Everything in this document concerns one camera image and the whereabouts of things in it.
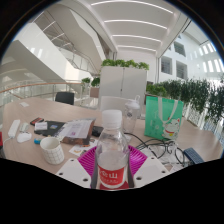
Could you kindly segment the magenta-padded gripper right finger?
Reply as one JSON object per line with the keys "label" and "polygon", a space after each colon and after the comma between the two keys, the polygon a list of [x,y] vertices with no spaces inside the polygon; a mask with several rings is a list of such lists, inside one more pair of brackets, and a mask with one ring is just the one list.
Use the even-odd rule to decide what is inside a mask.
{"label": "magenta-padded gripper right finger", "polygon": [[155,157],[147,157],[140,150],[129,147],[128,185],[140,188],[170,174],[166,167]]}

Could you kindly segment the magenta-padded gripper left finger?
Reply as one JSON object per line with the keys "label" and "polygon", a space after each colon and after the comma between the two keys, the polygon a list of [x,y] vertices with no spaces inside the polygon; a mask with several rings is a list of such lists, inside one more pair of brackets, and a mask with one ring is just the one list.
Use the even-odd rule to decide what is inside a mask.
{"label": "magenta-padded gripper left finger", "polygon": [[56,173],[57,176],[84,188],[91,186],[95,166],[95,147],[78,159],[70,158]]}

